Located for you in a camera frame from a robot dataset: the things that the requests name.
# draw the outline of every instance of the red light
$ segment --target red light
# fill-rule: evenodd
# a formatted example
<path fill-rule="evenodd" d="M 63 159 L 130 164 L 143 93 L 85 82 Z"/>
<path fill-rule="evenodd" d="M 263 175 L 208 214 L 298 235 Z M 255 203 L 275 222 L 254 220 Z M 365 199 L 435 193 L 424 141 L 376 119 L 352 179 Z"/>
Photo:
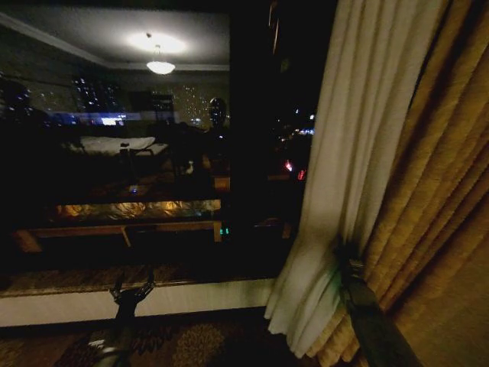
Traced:
<path fill-rule="evenodd" d="M 300 170 L 299 174 L 297 175 L 297 180 L 304 181 L 304 178 L 306 178 L 306 171 L 307 170 Z"/>

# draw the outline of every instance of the white sheer curtain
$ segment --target white sheer curtain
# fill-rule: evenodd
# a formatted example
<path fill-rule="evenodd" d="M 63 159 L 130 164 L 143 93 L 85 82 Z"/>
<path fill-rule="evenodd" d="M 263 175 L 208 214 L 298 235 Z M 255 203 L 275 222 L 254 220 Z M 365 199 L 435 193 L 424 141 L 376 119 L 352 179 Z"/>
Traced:
<path fill-rule="evenodd" d="M 338 2 L 299 235 L 265 313 L 298 357 L 340 301 L 337 238 L 371 233 L 442 1 Z"/>

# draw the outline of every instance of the lamp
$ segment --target lamp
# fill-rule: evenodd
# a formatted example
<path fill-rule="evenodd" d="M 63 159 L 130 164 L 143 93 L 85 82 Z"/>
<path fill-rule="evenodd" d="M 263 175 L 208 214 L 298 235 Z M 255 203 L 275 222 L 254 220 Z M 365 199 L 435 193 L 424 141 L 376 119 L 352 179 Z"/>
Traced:
<path fill-rule="evenodd" d="M 172 71 L 175 70 L 175 65 L 172 63 L 167 63 L 166 61 L 155 61 L 155 57 L 158 55 L 158 57 L 161 54 L 161 47 L 159 44 L 156 44 L 154 46 L 154 55 L 153 55 L 153 61 L 150 61 L 149 63 L 146 64 L 147 68 L 151 70 L 153 73 L 160 74 L 160 75 L 166 75 L 171 73 Z"/>

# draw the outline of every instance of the carpet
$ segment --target carpet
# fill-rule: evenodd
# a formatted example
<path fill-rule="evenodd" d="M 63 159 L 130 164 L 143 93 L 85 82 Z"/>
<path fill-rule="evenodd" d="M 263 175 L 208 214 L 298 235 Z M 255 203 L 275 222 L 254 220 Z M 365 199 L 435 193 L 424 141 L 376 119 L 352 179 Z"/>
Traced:
<path fill-rule="evenodd" d="M 318 366 L 315 359 L 297 359 L 283 336 L 271 335 L 263 312 L 230 310 L 137 319 L 131 366 Z M 97 351 L 89 341 L 110 325 L 103 321 L 0 330 L 0 366 L 91 366 Z"/>

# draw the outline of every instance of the wooden frame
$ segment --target wooden frame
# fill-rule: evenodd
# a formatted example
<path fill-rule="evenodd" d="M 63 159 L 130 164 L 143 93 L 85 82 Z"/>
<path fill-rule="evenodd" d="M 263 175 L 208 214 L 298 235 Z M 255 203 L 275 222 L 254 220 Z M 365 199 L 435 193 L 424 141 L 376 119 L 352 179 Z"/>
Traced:
<path fill-rule="evenodd" d="M 12 238 L 17 242 L 23 252 L 42 252 L 42 246 L 37 239 L 48 239 L 53 237 L 70 237 L 81 235 L 122 235 L 127 247 L 132 247 L 127 230 L 150 229 L 155 232 L 173 231 L 197 231 L 212 229 L 214 242 L 221 242 L 222 222 L 220 220 L 209 220 L 199 222 L 168 222 L 168 223 L 145 223 L 131 225 L 110 226 L 78 226 L 57 228 L 19 229 L 12 233 Z"/>

